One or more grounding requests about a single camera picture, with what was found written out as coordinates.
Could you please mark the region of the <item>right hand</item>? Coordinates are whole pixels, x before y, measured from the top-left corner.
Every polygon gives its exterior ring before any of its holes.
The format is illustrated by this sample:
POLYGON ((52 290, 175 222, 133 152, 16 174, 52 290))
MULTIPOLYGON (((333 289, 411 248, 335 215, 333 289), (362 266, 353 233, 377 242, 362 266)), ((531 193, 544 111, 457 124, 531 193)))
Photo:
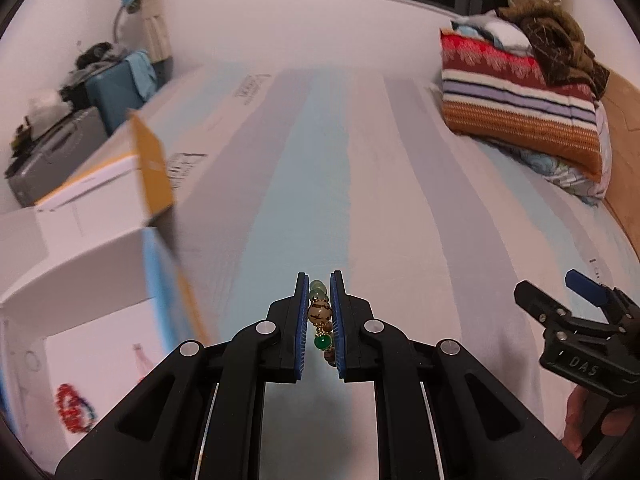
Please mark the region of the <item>right hand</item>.
MULTIPOLYGON (((586 388, 576 386, 567 399, 565 427, 561 441, 575 458, 582 456, 582 442, 590 429, 587 424, 590 417, 587 411, 589 396, 590 392, 586 388)), ((627 405, 609 412, 601 424, 602 434, 605 437, 623 437, 638 411, 638 405, 627 405)))

